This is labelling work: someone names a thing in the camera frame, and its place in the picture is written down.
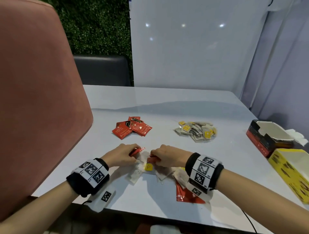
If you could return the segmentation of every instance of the white table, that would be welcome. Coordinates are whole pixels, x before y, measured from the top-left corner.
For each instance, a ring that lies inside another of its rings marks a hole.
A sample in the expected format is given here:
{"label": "white table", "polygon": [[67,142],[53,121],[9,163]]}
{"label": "white table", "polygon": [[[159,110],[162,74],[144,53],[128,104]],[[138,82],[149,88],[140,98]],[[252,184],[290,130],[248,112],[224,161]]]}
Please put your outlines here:
{"label": "white table", "polygon": [[[255,116],[231,92],[88,85],[84,88],[94,116],[93,126],[33,196],[43,195],[65,181],[72,169],[85,160],[100,157],[120,143],[138,143],[147,151],[168,144],[217,158],[225,168],[303,207],[246,136]],[[112,130],[116,122],[125,121],[128,116],[140,116],[153,129],[146,137],[130,135],[120,140]],[[182,120],[209,120],[218,129],[218,135],[208,143],[195,143],[191,138],[178,136],[173,129]],[[176,201],[175,182],[169,178],[161,184],[154,175],[143,174],[133,186],[124,176],[114,173],[111,181],[116,195],[109,209],[253,231],[240,208],[218,191],[210,204],[191,204]],[[85,200],[79,197],[74,202],[81,204]],[[258,233],[271,233],[251,220]]]}

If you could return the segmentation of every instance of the green hedge wall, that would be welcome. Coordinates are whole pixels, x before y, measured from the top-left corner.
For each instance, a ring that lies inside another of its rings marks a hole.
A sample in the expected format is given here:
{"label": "green hedge wall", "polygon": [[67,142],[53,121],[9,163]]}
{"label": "green hedge wall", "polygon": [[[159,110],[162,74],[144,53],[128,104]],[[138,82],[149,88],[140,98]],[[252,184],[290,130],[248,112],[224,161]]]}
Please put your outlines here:
{"label": "green hedge wall", "polygon": [[133,84],[128,0],[43,0],[61,20],[73,54],[123,55]]}

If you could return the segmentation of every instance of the yellow box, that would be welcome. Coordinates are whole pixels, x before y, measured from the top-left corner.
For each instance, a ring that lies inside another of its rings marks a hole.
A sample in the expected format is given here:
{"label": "yellow box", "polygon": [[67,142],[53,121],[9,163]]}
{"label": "yellow box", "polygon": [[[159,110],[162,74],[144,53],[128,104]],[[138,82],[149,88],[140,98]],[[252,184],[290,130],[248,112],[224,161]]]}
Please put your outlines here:
{"label": "yellow box", "polygon": [[304,204],[309,204],[309,154],[302,149],[276,149],[268,159]]}

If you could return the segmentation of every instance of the pile of tea bags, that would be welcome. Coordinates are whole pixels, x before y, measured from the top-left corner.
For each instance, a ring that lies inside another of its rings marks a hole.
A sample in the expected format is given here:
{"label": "pile of tea bags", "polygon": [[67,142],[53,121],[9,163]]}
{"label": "pile of tea bags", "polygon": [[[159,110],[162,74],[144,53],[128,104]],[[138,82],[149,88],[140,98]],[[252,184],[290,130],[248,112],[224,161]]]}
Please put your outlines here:
{"label": "pile of tea bags", "polygon": [[211,122],[179,122],[174,131],[178,135],[189,135],[195,142],[207,141],[215,137],[217,129]]}

